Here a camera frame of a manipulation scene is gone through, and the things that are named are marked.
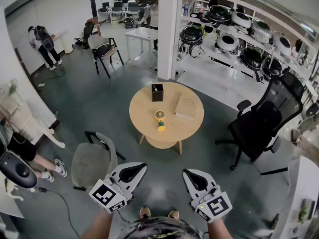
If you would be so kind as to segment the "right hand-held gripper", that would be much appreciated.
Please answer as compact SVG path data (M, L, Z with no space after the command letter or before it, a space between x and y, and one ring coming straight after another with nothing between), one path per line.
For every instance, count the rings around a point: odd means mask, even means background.
M196 169L184 169L182 178L191 197L189 205L208 223L222 218L232 210L227 193L221 191L210 174Z

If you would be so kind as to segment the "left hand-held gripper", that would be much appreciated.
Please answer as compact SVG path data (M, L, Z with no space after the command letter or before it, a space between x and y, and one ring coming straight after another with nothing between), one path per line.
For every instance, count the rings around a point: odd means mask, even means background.
M139 186L147 171L147 164L129 162L118 165L104 180L98 180L89 196L109 214L128 205L134 198L133 191Z

